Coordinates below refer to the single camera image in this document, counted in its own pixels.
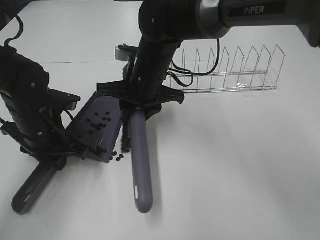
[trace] plastic dish rack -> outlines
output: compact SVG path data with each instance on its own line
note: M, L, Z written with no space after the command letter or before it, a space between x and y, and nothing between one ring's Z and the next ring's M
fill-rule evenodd
M193 60L188 60L186 55L183 49L182 60L176 61L176 64L194 73L208 72L216 62L212 47L207 60L201 59L198 48ZM247 57L239 46L236 48L234 57L231 57L227 48L224 47L220 55L220 63L212 74L195 76L193 85L189 87L181 87L168 76L164 85L183 90L186 94L276 90L285 57L284 51L278 45L272 53L265 45L260 51L252 46ZM191 82L191 77L188 75L176 75L185 84Z

